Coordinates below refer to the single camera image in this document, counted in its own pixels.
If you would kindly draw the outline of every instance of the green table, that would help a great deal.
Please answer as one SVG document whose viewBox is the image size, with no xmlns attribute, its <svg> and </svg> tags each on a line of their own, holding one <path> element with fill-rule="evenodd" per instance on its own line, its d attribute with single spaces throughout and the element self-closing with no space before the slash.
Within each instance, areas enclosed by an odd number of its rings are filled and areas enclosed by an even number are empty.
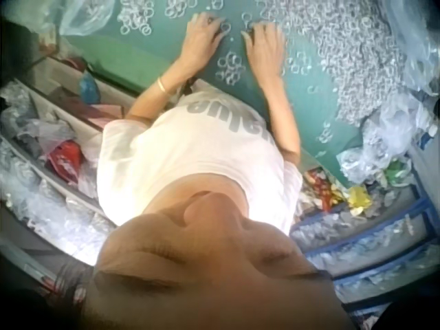
<svg viewBox="0 0 440 330">
<path fill-rule="evenodd" d="M 225 37 L 209 66 L 201 72 L 200 78 L 252 105 L 264 118 L 268 119 L 265 100 L 249 70 L 240 35 L 240 31 L 245 29 L 241 19 L 242 13 L 249 12 L 254 20 L 257 20 L 260 17 L 259 8 L 254 0 L 234 1 L 233 5 L 230 3 L 232 1 L 225 0 L 222 10 L 213 11 L 217 16 L 227 17 L 232 24 L 232 31 Z M 187 22 L 195 12 L 206 11 L 206 7 L 210 6 L 210 0 L 199 0 L 196 8 L 187 9 L 185 15 L 178 19 L 169 19 L 165 16 L 165 4 L 165 0 L 156 1 L 155 15 L 150 20 L 153 28 L 150 36 L 144 36 L 137 30 L 121 35 L 122 24 L 117 21 L 120 4 L 116 1 L 113 16 L 105 28 L 92 36 L 71 36 L 68 40 L 83 51 L 84 57 L 98 71 L 140 91 L 154 83 L 157 76 L 177 58 Z M 218 71 L 218 58 L 225 56 L 230 50 L 243 57 L 243 64 L 247 68 L 235 86 L 228 86 L 215 79 L 215 72 Z M 319 65 L 320 58 L 314 44 L 303 36 L 294 35 L 292 52 L 294 57 L 296 52 L 306 52 L 312 59 L 312 69 L 308 75 L 303 76 L 287 71 L 284 76 L 287 93 L 298 121 L 302 147 L 347 185 L 347 180 L 340 172 L 336 155 L 349 147 L 362 144 L 360 130 L 336 121 L 338 96 L 333 92 L 335 87 L 330 76 L 324 73 Z M 308 93 L 309 87 L 318 87 L 318 93 Z M 322 133 L 325 123 L 331 125 L 333 138 L 330 142 L 323 144 L 318 141 L 318 136 Z"/>
</svg>

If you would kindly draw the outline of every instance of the red package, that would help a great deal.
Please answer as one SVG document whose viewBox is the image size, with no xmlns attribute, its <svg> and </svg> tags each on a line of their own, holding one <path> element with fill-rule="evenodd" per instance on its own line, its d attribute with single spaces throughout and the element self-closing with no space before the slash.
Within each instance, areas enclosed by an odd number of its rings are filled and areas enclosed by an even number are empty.
<svg viewBox="0 0 440 330">
<path fill-rule="evenodd" d="M 81 165 L 81 148 L 73 141 L 65 141 L 49 154 L 56 173 L 69 184 L 78 184 Z"/>
<path fill-rule="evenodd" d="M 320 169 L 309 170 L 304 174 L 304 178 L 311 184 L 313 191 L 321 199 L 322 210 L 331 211 L 331 183 L 327 179 L 325 172 Z"/>
</svg>

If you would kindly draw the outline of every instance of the right hand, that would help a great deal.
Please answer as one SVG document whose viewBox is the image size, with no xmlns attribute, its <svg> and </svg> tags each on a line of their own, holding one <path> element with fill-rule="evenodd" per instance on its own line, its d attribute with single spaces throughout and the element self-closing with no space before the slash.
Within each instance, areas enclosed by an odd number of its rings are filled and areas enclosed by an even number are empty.
<svg viewBox="0 0 440 330">
<path fill-rule="evenodd" d="M 182 71 L 192 77 L 201 71 L 216 52 L 225 32 L 216 34 L 225 18 L 218 19 L 212 14 L 194 14 L 186 28 L 186 36 L 181 55 L 177 62 Z"/>
<path fill-rule="evenodd" d="M 281 78 L 284 60 L 285 37 L 274 23 L 254 24 L 254 41 L 242 32 L 247 57 L 256 81 L 264 91 Z"/>
</svg>

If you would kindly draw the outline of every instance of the bangle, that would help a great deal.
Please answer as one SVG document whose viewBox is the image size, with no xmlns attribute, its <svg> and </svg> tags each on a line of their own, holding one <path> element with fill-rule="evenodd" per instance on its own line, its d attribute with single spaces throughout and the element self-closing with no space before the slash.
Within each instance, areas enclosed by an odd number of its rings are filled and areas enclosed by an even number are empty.
<svg viewBox="0 0 440 330">
<path fill-rule="evenodd" d="M 172 96 L 170 93 L 168 93 L 166 91 L 166 89 L 164 87 L 164 84 L 162 84 L 162 79 L 160 77 L 157 79 L 157 84 L 159 85 L 159 88 L 160 88 L 161 91 L 163 91 L 166 95 L 168 95 L 170 97 Z"/>
</svg>

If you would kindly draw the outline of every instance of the white t-shirt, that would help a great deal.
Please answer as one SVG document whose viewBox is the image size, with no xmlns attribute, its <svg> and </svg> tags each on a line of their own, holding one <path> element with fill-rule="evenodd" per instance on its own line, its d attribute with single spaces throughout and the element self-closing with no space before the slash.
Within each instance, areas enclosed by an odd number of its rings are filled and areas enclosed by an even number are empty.
<svg viewBox="0 0 440 330">
<path fill-rule="evenodd" d="M 249 218 L 289 233 L 302 176 L 285 162 L 251 107 L 227 94 L 201 91 L 182 98 L 148 128 L 116 120 L 103 133 L 98 196 L 116 225 L 142 214 L 167 185 L 212 173 L 246 194 Z"/>
</svg>

